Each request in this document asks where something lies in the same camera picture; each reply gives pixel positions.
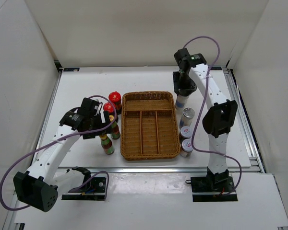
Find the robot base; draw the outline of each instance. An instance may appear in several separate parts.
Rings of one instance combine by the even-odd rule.
[[[222,202],[222,201],[238,201],[237,194],[232,192],[227,195],[226,193],[232,191],[234,182],[231,176],[222,183],[224,187],[223,194],[221,191],[216,191],[211,188],[211,183],[207,177],[191,177],[192,196],[193,202]]]

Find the basket divider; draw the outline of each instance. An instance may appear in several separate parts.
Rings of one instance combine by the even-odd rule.
[[[143,155],[143,138],[142,138],[142,111],[140,111],[140,149]]]
[[[156,113],[156,135],[157,135],[157,146],[158,146],[158,154],[160,153],[160,147],[159,147],[159,131],[158,131],[158,117],[157,117],[157,111]]]

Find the jar lid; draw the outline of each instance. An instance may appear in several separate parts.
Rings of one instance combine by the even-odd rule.
[[[180,130],[180,135],[183,137],[183,138],[191,138],[192,137],[192,130],[189,126],[184,126],[181,128]]]
[[[112,92],[109,94],[109,99],[110,101],[112,102],[119,102],[121,100],[121,97],[120,97],[120,93],[119,92]]]
[[[113,113],[114,108],[112,107],[112,105],[109,102],[107,102],[104,104],[104,111],[108,111],[109,113]]]
[[[195,116],[195,111],[192,108],[185,108],[182,113],[187,118],[193,118]]]
[[[185,152],[192,152],[193,151],[193,147],[192,147],[191,139],[183,140],[183,142],[181,144],[181,148]]]

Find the woven basket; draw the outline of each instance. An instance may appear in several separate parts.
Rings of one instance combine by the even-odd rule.
[[[173,96],[169,92],[123,95],[120,152],[128,161],[170,159],[180,152]]]

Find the robotic arm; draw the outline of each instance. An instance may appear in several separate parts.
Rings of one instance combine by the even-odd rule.
[[[98,100],[84,98],[77,113],[68,111],[61,119],[52,141],[70,134],[101,129],[110,124],[108,112],[104,112],[105,122],[102,122],[101,114],[97,112],[99,105]],[[103,131],[84,134],[82,137],[83,139],[95,138],[95,136],[111,132],[112,128],[109,127]],[[39,154],[38,159],[25,173],[18,172],[14,176],[13,182],[20,201],[47,212],[53,207],[58,196],[80,186],[90,178],[91,172],[81,167],[74,167],[65,174],[54,178],[60,163],[79,138],[80,135],[75,135],[56,141],[56,144],[44,149]]]
[[[180,68],[179,72],[173,73],[175,93],[179,95],[181,91],[189,90],[191,94],[197,87],[204,95],[208,66],[203,55],[190,55],[184,48],[178,50],[174,58]],[[203,118],[203,127],[209,137],[209,150],[226,155],[227,138],[234,124],[238,105],[221,92],[212,77],[209,77],[206,105],[208,112]],[[228,179],[225,157],[210,153],[207,178],[212,189],[223,187],[223,183]]]

